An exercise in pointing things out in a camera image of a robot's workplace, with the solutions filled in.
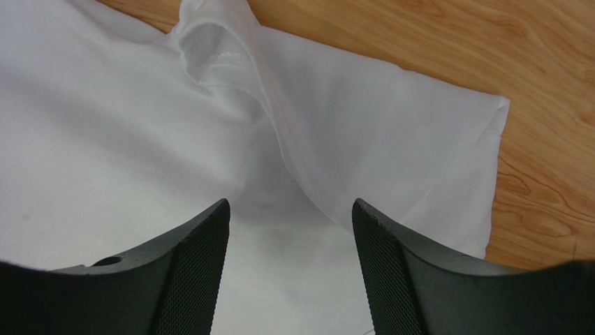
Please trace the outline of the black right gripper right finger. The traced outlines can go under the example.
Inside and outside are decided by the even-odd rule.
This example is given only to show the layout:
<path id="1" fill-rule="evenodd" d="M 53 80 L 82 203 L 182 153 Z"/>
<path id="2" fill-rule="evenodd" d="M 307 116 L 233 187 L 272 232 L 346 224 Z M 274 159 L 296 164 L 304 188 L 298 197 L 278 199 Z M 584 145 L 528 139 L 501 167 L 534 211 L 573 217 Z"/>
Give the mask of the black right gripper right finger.
<path id="1" fill-rule="evenodd" d="M 455 251 L 356 200 L 376 334 L 593 334 L 594 262 L 527 271 Z"/>

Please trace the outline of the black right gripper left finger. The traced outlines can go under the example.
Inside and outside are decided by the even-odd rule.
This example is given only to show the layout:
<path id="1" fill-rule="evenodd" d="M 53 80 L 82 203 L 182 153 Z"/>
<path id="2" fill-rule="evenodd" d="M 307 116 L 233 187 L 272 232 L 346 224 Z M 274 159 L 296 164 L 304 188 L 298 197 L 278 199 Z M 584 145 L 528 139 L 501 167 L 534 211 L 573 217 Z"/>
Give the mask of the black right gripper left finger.
<path id="1" fill-rule="evenodd" d="M 91 266 L 1 263 L 2 334 L 209 334 L 230 233 L 222 199 Z"/>

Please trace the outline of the white t shirt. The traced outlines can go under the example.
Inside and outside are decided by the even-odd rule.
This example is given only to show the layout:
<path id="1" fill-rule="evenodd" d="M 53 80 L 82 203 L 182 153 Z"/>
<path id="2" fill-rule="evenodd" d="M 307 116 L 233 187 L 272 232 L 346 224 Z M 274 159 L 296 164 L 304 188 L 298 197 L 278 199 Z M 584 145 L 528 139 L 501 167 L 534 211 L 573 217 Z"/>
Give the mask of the white t shirt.
<path id="1" fill-rule="evenodd" d="M 368 334 L 358 198 L 483 258 L 510 101 L 183 1 L 1 2 L 1 259 L 88 265 L 230 202 L 214 334 Z"/>

